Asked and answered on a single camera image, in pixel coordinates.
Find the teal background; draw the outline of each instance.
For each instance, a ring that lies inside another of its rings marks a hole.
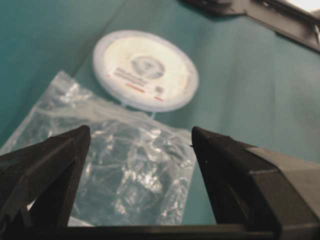
[[[0,1],[0,146],[59,70],[114,100],[92,73],[92,50],[125,29],[169,40],[199,72],[192,101],[156,120],[320,163],[319,54],[246,17],[209,17],[176,0]],[[182,223],[215,223],[198,166]]]

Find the red stripe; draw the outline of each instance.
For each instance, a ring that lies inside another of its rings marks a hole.
[[[154,98],[155,98],[155,99],[158,99],[158,100],[161,101],[161,102],[164,101],[163,99],[161,99],[160,97],[157,97],[157,96],[155,96]]]
[[[135,90],[138,90],[139,92],[142,92],[142,93],[145,92],[144,90],[142,90],[142,89],[140,89],[140,88],[138,88],[138,87],[136,87],[136,86],[133,86],[133,85],[131,85],[130,83],[127,83],[126,85],[127,85],[128,87],[130,87],[130,88],[133,88],[133,89],[135,89]]]

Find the barcode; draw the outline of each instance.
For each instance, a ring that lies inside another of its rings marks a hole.
[[[155,91],[158,93],[158,94],[162,94],[165,89],[163,87],[160,87],[160,86],[156,86],[155,87]]]

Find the white lid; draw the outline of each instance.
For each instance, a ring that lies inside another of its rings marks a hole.
[[[156,35],[112,32],[96,44],[93,69],[100,84],[123,104],[149,112],[186,105],[199,78],[189,57]]]

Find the crumpled plastic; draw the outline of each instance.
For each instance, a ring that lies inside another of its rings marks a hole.
[[[178,225],[196,157],[191,134],[94,95],[59,72],[0,149],[88,125],[91,144],[70,226]]]

